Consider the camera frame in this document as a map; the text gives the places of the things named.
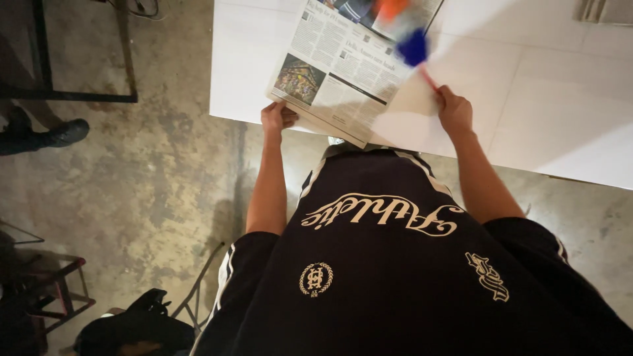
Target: black shoe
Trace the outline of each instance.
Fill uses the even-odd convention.
[[[26,136],[33,132],[33,126],[31,119],[28,117],[27,112],[19,106],[14,106],[7,115],[9,124],[4,127],[4,131],[14,136]]]
[[[90,125],[83,118],[76,118],[55,127],[49,132],[45,132],[46,146],[48,147],[66,147],[73,143],[79,142],[88,136]]]

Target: black athletic shirt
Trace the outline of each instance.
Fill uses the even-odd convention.
[[[281,236],[231,246],[192,354],[633,355],[565,256],[533,221],[479,224],[411,155],[340,154]]]

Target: stained floor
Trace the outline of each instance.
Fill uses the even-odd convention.
[[[173,310],[211,251],[244,229],[260,126],[208,115],[213,1],[169,0],[165,13],[160,22],[130,17],[138,104],[21,103],[38,113],[36,130],[77,117],[92,130],[67,148],[0,157],[0,220],[46,239],[27,245],[30,250],[87,260],[83,273],[97,304],[49,335],[50,355],[71,345],[89,321],[111,307],[127,307],[149,288],[167,290]],[[48,1],[46,20],[58,89],[126,93],[110,5]],[[2,30],[11,27],[2,23]],[[21,58],[25,43],[24,34],[9,39]],[[289,207],[325,147],[325,137],[284,133]],[[455,160],[425,157],[458,192]],[[508,168],[498,172],[529,217],[566,244],[572,266],[633,325],[633,193]],[[220,260],[203,281],[201,319],[215,297]]]

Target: wire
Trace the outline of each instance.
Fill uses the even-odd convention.
[[[133,10],[131,10],[129,8],[129,6],[127,8],[127,12],[130,15],[134,15],[136,17],[144,18],[146,20],[163,21],[164,19],[167,18],[167,16],[169,16],[169,14],[167,14],[167,15],[161,17],[161,18],[154,18],[154,17],[156,17],[158,15],[158,13],[160,12],[160,9],[159,9],[159,6],[158,6],[158,0],[153,0],[153,1],[154,1],[154,8],[155,8],[155,11],[154,11],[153,14],[145,13],[145,6],[143,6],[143,4],[141,3],[141,0],[134,0],[134,2],[136,3],[136,7],[139,9],[139,11],[142,11],[142,12],[133,11]],[[165,1],[167,1],[167,6],[169,7],[169,10],[171,11],[172,6],[170,5],[169,0],[165,0]],[[121,10],[121,9],[117,8],[116,5],[112,2],[112,0],[108,0],[108,2],[112,5],[112,7],[114,7],[114,9],[116,9],[118,11],[124,11],[124,10]]]

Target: white table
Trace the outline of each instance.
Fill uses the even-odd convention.
[[[259,122],[304,3],[216,0],[211,115]],[[493,164],[633,189],[633,29],[576,22],[576,4],[445,0],[429,71],[472,102]],[[455,157],[428,97],[412,77],[372,142]],[[328,134],[302,121],[296,129]]]

